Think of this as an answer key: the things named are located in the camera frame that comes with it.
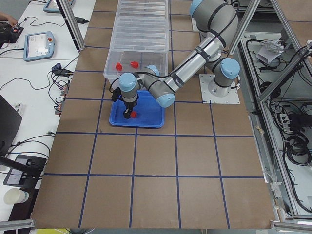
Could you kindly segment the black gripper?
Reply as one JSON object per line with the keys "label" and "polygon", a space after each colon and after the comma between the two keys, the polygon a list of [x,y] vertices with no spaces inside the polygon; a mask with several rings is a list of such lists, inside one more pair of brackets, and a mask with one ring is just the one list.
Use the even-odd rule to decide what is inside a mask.
{"label": "black gripper", "polygon": [[123,112],[123,116],[126,119],[130,119],[131,118],[131,112],[133,111],[133,108],[137,105],[137,100],[139,99],[139,95],[138,95],[138,93],[136,93],[133,97],[124,97],[122,95],[122,91],[119,88],[116,88],[112,92],[111,99],[113,102],[120,100],[124,103],[126,109]]}

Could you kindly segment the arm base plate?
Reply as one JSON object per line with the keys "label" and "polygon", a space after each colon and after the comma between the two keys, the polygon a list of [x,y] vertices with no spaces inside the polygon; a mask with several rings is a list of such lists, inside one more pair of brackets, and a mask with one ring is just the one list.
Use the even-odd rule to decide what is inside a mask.
{"label": "arm base plate", "polygon": [[219,87],[215,83],[215,75],[200,74],[202,102],[206,104],[240,104],[237,84],[232,80],[230,87]]}
{"label": "arm base plate", "polygon": [[197,21],[196,19],[191,16],[191,21],[192,21],[192,29],[194,32],[201,32],[201,30],[199,29],[198,25],[197,25]]}

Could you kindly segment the person hand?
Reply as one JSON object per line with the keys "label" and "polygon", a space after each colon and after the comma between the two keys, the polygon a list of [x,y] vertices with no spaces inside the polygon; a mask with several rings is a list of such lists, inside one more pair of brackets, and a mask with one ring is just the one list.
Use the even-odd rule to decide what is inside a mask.
{"label": "person hand", "polygon": [[4,12],[0,12],[0,21],[8,22],[12,27],[18,23],[18,21],[13,16]]}

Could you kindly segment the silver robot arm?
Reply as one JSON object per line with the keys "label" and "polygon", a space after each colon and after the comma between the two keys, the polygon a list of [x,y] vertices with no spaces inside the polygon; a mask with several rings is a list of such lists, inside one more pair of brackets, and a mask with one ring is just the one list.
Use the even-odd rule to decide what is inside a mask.
{"label": "silver robot arm", "polygon": [[161,77],[157,68],[149,65],[141,72],[124,73],[117,79],[118,87],[111,91],[111,99],[124,103],[124,118],[131,117],[138,90],[146,88],[161,107],[167,108],[175,101],[176,92],[203,66],[215,74],[209,83],[211,94],[224,97],[231,89],[240,65],[233,58],[222,58],[221,53],[237,31],[237,9],[223,0],[194,0],[190,16],[206,37],[170,74]]}

